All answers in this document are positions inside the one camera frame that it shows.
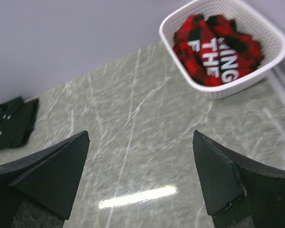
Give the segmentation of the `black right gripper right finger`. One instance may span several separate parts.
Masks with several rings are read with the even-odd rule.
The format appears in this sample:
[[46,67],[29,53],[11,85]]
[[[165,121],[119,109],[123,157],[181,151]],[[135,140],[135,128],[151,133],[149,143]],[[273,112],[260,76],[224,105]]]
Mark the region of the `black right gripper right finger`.
[[285,228],[285,171],[195,131],[193,152],[206,211],[216,228]]

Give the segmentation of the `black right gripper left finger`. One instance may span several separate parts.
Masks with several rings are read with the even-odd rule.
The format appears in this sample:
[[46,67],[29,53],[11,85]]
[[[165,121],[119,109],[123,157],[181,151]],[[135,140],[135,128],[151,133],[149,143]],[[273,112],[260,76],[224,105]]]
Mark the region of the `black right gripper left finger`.
[[87,131],[0,165],[0,228],[61,228],[89,149]]

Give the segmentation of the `black long sleeve shirt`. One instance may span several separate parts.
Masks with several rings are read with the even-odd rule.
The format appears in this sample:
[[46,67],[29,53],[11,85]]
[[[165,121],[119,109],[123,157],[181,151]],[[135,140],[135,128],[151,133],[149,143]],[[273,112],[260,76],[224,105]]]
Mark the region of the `black long sleeve shirt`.
[[16,97],[0,104],[0,150],[24,146],[34,130],[39,99]]

